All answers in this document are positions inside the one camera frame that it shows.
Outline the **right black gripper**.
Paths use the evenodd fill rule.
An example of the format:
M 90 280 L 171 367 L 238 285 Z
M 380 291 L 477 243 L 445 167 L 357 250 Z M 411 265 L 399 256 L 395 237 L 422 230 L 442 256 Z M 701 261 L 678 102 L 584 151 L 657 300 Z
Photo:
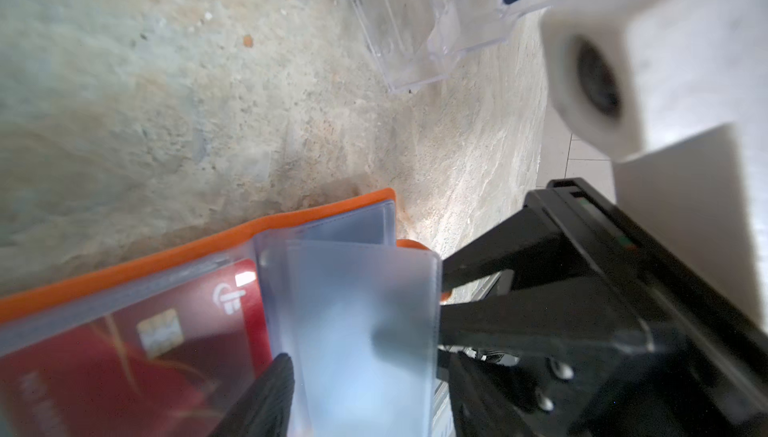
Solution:
M 741 311 L 581 179 L 524 205 L 443 261 L 444 292 L 514 273 L 441 310 L 458 435 L 766 434 L 767 339 Z

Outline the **clear acrylic card display stand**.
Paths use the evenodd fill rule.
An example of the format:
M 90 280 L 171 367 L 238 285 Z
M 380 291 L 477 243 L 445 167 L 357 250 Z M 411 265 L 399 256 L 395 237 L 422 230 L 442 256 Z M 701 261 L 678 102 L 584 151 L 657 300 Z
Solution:
M 391 92 L 447 78 L 469 52 L 496 45 L 516 21 L 559 0 L 351 0 Z

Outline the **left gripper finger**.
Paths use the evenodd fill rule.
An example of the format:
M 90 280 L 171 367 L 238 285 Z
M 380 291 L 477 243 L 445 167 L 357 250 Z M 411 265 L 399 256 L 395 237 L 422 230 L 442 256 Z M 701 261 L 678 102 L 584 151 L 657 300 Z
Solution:
M 281 353 L 246 390 L 211 436 L 285 437 L 295 389 L 291 357 Z

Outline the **orange leather card holder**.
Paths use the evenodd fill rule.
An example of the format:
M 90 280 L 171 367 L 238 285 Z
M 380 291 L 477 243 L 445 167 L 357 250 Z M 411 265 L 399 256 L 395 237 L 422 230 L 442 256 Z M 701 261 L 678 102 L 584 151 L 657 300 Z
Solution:
M 427 436 L 441 259 L 375 191 L 1 302 L 5 436 Z

